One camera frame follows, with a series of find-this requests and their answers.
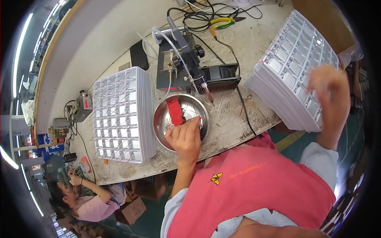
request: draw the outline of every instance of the green floor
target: green floor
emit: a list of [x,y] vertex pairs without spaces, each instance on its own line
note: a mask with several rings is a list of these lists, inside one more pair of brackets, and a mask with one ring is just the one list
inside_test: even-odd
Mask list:
[[[362,112],[355,115],[350,115],[347,124],[341,134],[338,152],[338,186],[335,191],[336,195],[342,194],[345,191],[345,180],[351,164],[359,157],[359,153],[363,147],[363,131],[362,131]],[[287,140],[289,134],[280,133],[273,128],[269,130],[269,134],[274,143],[283,139]],[[290,144],[281,151],[281,154],[291,159],[294,162],[299,162],[304,148],[316,138],[316,133],[305,133],[298,140]],[[171,171],[168,174],[168,185],[173,185],[176,171]],[[169,197],[169,192],[163,196],[160,202],[142,198],[147,210],[139,217],[135,224],[127,226],[115,221],[110,216],[100,222],[100,225],[106,230],[108,237],[160,237],[161,223],[164,217],[164,206]]]

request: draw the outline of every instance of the pink apron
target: pink apron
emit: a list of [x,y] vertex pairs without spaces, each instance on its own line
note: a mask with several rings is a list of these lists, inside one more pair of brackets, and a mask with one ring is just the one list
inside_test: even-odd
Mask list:
[[210,237],[221,222],[261,208],[318,229],[335,195],[315,172],[279,154],[269,140],[265,134],[262,141],[247,143],[256,147],[234,147],[198,170],[167,237]]

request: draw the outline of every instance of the stacked plastic trays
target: stacked plastic trays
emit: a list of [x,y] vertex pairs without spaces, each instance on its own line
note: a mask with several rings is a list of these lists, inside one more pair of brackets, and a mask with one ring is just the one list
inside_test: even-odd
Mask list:
[[322,110],[315,92],[307,93],[308,73],[321,64],[338,68],[339,60],[316,28],[298,11],[287,18],[246,86],[292,130],[319,132]]
[[148,72],[132,67],[96,81],[93,108],[99,158],[143,163],[156,155]]

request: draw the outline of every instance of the stainless steel bowl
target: stainless steel bowl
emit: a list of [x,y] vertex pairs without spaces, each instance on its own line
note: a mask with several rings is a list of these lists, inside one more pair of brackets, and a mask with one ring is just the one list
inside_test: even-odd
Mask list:
[[166,130],[169,127],[173,126],[166,104],[174,99],[179,100],[181,110],[184,112],[184,117],[186,120],[189,120],[193,117],[202,116],[202,119],[200,120],[201,142],[203,142],[208,136],[210,128],[208,112],[204,105],[197,98],[183,93],[170,95],[165,101],[156,107],[153,124],[157,140],[162,146],[173,152],[174,150],[172,146],[165,139],[164,135]]

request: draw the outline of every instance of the factory floor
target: factory floor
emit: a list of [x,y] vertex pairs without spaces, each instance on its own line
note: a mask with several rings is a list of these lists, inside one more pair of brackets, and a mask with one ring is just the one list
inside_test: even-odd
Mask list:
[[[356,162],[364,145],[362,120],[363,112],[359,111],[349,115],[346,126],[341,134],[338,152],[338,183],[335,189],[336,197],[340,196],[346,190],[346,178],[350,166]],[[275,131],[273,128],[268,130],[271,139],[277,145],[281,154],[298,163],[304,148],[316,138],[316,133],[305,133],[297,131],[293,134],[286,134]],[[168,172],[168,185],[172,188],[176,171]],[[100,226],[107,232],[107,237],[140,237],[156,238],[160,237],[160,228],[164,217],[164,206],[170,195],[170,189],[161,198],[160,202],[142,198],[147,210],[137,221],[127,226],[116,222],[110,216],[100,222]]]

